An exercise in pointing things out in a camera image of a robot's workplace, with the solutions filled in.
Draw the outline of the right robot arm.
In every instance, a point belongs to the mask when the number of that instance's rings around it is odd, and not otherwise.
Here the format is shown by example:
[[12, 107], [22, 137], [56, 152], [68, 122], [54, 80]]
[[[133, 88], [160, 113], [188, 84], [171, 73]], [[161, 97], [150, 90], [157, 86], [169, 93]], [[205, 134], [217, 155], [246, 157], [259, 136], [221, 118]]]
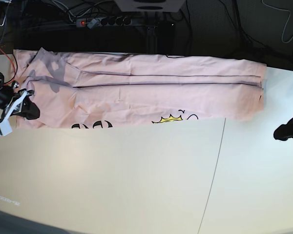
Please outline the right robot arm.
[[1, 48], [10, 4], [10, 0], [0, 0], [0, 52], [8, 58], [13, 71], [9, 80], [6, 80], [3, 73], [0, 72], [0, 122], [5, 117], [9, 118], [10, 116], [20, 116], [27, 120], [35, 120], [40, 117], [40, 110], [30, 100], [34, 91], [21, 89], [15, 92], [19, 87], [19, 83], [16, 81], [18, 63], [15, 56], [9, 57]]

